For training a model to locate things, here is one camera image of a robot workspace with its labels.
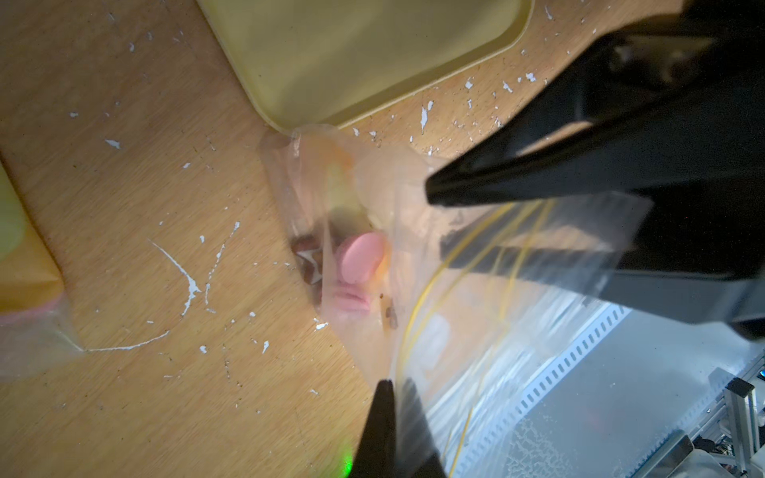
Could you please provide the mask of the yellow plastic tray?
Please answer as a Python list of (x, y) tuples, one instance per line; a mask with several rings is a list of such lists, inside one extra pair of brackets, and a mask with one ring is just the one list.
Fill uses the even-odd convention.
[(346, 127), (512, 48), (531, 1), (203, 1), (260, 117)]

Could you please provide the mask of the clear resealable bag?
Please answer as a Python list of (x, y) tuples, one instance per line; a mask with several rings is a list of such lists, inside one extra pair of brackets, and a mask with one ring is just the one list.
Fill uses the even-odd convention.
[[(290, 248), (311, 235), (323, 246), (322, 281), (306, 285), (321, 323), (341, 339), (366, 381), (394, 384), (398, 476), (398, 395), (414, 382), (426, 418), (458, 425), (468, 409), (513, 402), (597, 318), (598, 296), (447, 266), (481, 236), (493, 246), (604, 250), (630, 242), (649, 201), (607, 192), (500, 205), (443, 207), (426, 199), (436, 157), (409, 147), (376, 147), (333, 127), (267, 133), (260, 157)], [(336, 251), (349, 237), (386, 236), (386, 257), (362, 284), (368, 314), (340, 311)], [(456, 477), (444, 466), (444, 477)]]
[(81, 356), (61, 272), (6, 172), (1, 173), (1, 380)]

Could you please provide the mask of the pink round cookie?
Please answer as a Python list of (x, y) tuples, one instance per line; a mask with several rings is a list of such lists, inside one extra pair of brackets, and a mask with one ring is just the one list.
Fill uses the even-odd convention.
[(365, 289), (357, 284), (339, 283), (332, 293), (334, 305), (345, 313), (368, 314), (371, 298)]
[(340, 280), (346, 284), (370, 281), (386, 257), (386, 236), (367, 232), (344, 240), (336, 251)]

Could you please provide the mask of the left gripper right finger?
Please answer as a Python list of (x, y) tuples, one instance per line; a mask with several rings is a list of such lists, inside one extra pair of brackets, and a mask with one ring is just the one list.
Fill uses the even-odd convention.
[(398, 398), (398, 476), (444, 477), (416, 384), (405, 382)]

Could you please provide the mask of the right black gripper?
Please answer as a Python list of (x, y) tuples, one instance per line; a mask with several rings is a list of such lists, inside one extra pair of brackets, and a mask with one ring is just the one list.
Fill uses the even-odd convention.
[(764, 337), (764, 5), (687, 1), (604, 35), (426, 181), (444, 207), (605, 191), (653, 210), (606, 300)]

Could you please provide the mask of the front aluminium rail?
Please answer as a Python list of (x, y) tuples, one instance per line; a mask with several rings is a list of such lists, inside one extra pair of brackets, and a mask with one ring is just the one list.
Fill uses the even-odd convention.
[(456, 477), (629, 477), (673, 432), (697, 432), (763, 355), (723, 324), (607, 306), (513, 402), (462, 412), (466, 432), (428, 418)]

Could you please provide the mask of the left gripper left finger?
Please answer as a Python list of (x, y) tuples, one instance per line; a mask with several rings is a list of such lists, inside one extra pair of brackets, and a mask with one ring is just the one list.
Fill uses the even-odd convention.
[(381, 380), (353, 460), (350, 478), (389, 478), (396, 462), (396, 401), (394, 384)]

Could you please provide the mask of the star shaped brown cookie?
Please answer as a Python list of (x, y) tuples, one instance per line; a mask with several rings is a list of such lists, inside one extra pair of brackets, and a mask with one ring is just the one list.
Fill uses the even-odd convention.
[(319, 239), (311, 235), (295, 238), (291, 250), (296, 258), (296, 265), (307, 285), (322, 281), (323, 246)]

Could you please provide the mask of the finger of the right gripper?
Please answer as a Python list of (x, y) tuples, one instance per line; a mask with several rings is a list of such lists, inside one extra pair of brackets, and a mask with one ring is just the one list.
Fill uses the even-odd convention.
[(604, 250), (532, 246), (522, 256), (519, 246), (493, 246), (480, 256), (481, 249), (487, 244), (487, 236), (479, 237), (459, 252), (447, 268), (481, 276), (509, 277), (515, 262), (520, 259), (518, 279), (586, 296), (601, 294), (622, 258), (634, 250), (632, 241)]

